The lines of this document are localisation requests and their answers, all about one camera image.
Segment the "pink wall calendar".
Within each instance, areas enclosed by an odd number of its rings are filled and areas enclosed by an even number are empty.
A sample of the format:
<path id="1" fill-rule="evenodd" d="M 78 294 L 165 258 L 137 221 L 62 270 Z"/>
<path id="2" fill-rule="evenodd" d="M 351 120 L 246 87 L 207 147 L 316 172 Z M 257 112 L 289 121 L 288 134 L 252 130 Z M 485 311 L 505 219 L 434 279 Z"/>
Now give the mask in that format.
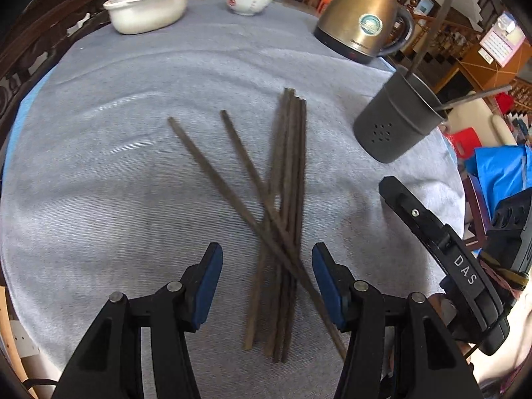
<path id="1" fill-rule="evenodd" d="M 515 17 L 509 12 L 503 12 L 480 40 L 480 46 L 504 67 L 516 54 L 525 38 L 525 33 Z"/>

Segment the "bronze electric kettle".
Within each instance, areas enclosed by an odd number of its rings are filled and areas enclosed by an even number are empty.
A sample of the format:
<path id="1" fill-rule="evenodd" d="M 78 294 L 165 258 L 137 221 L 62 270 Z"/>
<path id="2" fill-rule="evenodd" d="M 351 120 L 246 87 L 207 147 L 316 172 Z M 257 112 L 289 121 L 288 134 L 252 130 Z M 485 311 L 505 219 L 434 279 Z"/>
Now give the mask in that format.
<path id="1" fill-rule="evenodd" d="M 399 0 L 332 0 L 314 37 L 351 61 L 368 64 L 406 45 L 414 29 L 412 14 Z"/>

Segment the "blue plastic bag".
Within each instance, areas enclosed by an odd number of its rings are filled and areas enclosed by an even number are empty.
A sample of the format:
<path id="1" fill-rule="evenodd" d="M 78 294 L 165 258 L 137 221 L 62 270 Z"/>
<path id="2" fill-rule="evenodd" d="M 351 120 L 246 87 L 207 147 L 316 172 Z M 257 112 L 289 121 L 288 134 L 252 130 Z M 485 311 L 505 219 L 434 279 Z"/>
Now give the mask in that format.
<path id="1" fill-rule="evenodd" d="M 491 220 L 501 200 L 532 185 L 531 148 L 525 145 L 477 148 L 465 168 L 478 179 Z"/>

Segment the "red plastic child chair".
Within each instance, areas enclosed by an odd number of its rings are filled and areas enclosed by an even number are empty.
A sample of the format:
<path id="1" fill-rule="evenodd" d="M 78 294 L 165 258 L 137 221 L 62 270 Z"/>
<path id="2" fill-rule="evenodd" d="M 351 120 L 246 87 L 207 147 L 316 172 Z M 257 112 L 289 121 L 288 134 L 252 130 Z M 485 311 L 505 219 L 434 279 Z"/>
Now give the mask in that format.
<path id="1" fill-rule="evenodd" d="M 467 160 L 474 154 L 474 150 L 481 147 L 480 139 L 471 127 L 456 133 L 445 133 L 444 136 L 461 160 Z"/>

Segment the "grey perforated utensil holder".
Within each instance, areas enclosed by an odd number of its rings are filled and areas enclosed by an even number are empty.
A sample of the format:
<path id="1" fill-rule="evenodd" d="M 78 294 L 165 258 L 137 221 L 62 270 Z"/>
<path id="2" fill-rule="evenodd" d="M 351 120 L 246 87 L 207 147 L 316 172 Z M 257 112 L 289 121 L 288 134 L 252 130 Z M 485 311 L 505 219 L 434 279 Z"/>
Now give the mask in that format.
<path id="1" fill-rule="evenodd" d="M 416 75 L 399 66 L 353 124 L 353 134 L 374 160 L 388 164 L 446 121 L 440 101 Z"/>

